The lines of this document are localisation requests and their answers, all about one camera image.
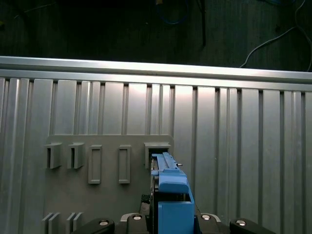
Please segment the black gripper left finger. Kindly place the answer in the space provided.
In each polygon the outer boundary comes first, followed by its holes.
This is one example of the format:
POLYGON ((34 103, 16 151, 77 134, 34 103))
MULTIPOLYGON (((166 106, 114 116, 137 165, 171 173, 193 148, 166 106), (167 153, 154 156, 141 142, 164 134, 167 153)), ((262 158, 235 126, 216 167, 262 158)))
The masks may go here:
POLYGON ((73 234, 150 234, 150 195, 141 196, 138 213, 125 214, 120 221, 115 223, 109 218, 96 218, 82 225, 73 234))

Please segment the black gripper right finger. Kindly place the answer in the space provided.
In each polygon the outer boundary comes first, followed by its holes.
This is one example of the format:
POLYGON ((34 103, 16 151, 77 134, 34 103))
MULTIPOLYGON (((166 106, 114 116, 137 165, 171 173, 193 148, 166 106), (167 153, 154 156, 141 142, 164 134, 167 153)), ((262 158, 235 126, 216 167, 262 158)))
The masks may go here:
POLYGON ((195 234, 274 234, 263 226, 245 218, 232 219, 229 225, 214 214, 201 213, 194 217, 195 234))

